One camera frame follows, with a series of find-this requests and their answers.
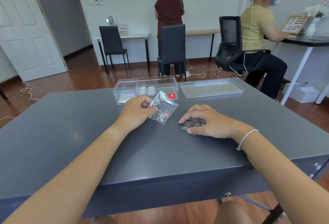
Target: white door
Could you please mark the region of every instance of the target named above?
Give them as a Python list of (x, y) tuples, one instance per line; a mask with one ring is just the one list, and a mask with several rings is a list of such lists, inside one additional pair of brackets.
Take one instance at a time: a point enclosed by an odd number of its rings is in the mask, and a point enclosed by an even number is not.
[(23, 81), (67, 71), (36, 0), (0, 0), (0, 45)]

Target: clear plastic tray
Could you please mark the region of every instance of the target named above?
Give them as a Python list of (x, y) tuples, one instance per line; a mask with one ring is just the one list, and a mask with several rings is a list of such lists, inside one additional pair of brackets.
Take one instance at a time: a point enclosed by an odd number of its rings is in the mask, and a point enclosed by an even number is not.
[(181, 89), (186, 98), (243, 93), (244, 90), (231, 79), (182, 82)]
[(117, 105), (125, 104), (129, 99), (139, 95), (154, 98), (163, 91), (172, 100), (178, 99), (178, 84), (174, 76), (149, 77), (138, 79), (120, 79), (113, 89)]

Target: clear plastic bag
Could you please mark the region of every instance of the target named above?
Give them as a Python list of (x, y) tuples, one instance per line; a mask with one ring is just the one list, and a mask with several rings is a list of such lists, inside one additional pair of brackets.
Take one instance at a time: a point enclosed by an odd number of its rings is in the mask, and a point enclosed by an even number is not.
[(149, 118), (157, 120), (164, 125), (178, 106), (178, 103), (172, 101), (167, 94), (160, 91), (149, 105), (149, 107), (157, 107), (158, 110)]
[(187, 121), (181, 129), (187, 131), (187, 129), (196, 127), (196, 126), (204, 126), (206, 124), (206, 121), (198, 118), (198, 117), (193, 117), (189, 121)]

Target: hand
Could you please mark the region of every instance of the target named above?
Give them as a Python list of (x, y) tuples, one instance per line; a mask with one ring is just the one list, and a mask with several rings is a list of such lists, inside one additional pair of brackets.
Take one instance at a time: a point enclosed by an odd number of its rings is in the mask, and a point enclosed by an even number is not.
[(146, 95), (130, 99), (123, 107), (116, 123), (125, 128), (128, 132), (136, 129), (144, 123), (149, 116), (153, 115), (158, 110), (156, 107), (144, 109), (149, 106), (151, 102), (152, 99)]
[(180, 124), (192, 117), (206, 121), (204, 126), (192, 127), (187, 133), (194, 135), (212, 136), (214, 138), (233, 138), (240, 142), (246, 133), (253, 128), (243, 122), (224, 116), (208, 105), (194, 105), (179, 120)]
[(297, 35), (292, 35), (292, 34), (288, 34), (286, 39), (292, 39), (292, 38), (296, 38)]

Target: round mirror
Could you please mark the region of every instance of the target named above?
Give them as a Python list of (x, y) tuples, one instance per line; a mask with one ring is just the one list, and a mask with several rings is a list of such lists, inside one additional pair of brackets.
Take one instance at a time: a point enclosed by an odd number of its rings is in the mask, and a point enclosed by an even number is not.
[(106, 22), (107, 24), (109, 24), (110, 26), (114, 26), (115, 25), (115, 18), (113, 16), (108, 16), (106, 18)]

